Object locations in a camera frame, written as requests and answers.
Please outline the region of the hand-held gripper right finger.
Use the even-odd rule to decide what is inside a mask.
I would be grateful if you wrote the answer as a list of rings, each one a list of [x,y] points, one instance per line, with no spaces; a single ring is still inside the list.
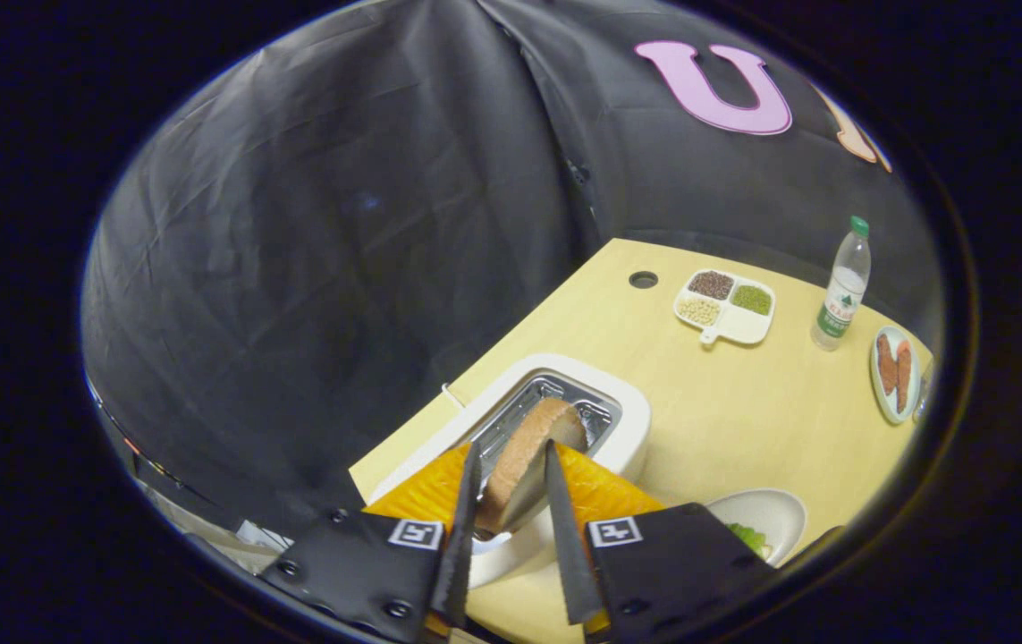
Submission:
[[[663,643],[708,633],[775,578],[695,502],[640,510],[638,489],[548,441],[545,486],[565,615],[587,643]]]

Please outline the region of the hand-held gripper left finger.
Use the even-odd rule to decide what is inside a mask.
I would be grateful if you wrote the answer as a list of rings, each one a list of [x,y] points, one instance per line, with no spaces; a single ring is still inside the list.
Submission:
[[[399,643],[464,627],[473,530],[482,482],[471,443],[442,453],[388,494],[440,500],[432,519],[388,506],[330,510],[261,572],[301,604],[351,628]]]

